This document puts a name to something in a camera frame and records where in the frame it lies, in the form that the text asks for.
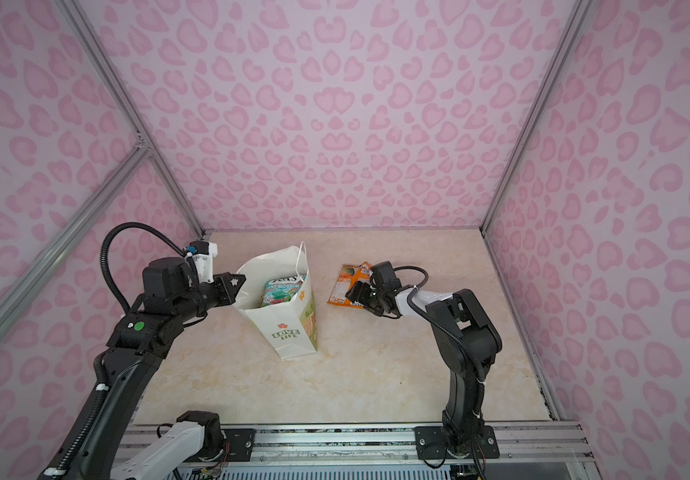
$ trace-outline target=food packet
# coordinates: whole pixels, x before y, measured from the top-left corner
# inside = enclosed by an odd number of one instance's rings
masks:
[[[260,308],[276,303],[289,302],[300,291],[302,282],[307,275],[288,276],[265,283],[265,293],[262,295]]]
[[[329,297],[327,303],[338,306],[351,306],[354,308],[363,308],[358,303],[353,303],[347,298],[345,294],[348,290],[352,288],[359,280],[369,281],[372,276],[372,266],[364,262],[361,265],[342,265],[342,270],[340,270],[340,278],[337,279],[337,283],[334,284],[334,290]]]

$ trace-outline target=beige marble table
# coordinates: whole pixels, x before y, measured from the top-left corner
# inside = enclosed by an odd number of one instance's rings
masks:
[[[306,242],[316,295],[318,353],[280,360],[233,307],[214,309],[174,342],[151,380],[138,425],[173,422],[189,409],[223,423],[439,421],[449,371],[426,321],[378,318],[326,303],[342,264],[390,260],[430,274],[426,289],[475,292],[502,337],[487,378],[487,420],[548,420],[532,368],[477,230],[349,230],[213,234],[215,271]],[[418,280],[400,272],[404,283]]]

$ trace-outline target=white paper bag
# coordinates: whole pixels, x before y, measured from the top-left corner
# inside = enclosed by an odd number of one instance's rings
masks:
[[[300,247],[255,256],[236,272],[246,275],[246,282],[234,307],[256,325],[282,359],[316,352],[316,303],[305,243]],[[305,279],[292,300],[260,308],[265,283],[300,275]]]

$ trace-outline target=white rope handle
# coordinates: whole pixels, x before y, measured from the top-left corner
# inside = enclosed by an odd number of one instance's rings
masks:
[[[294,271],[297,274],[297,281],[301,282],[302,281],[302,275],[300,274],[300,257],[302,256],[302,249],[305,251],[305,259],[307,259],[307,246],[305,245],[305,242],[303,241],[300,244],[300,252],[297,253],[297,262],[294,264]],[[307,267],[307,273],[310,272],[310,266]]]

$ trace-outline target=teal snack package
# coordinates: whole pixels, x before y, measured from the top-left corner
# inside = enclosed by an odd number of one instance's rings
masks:
[[[265,283],[265,293],[262,295],[260,308],[276,303],[290,302],[294,295],[300,291],[306,276],[288,276]]]

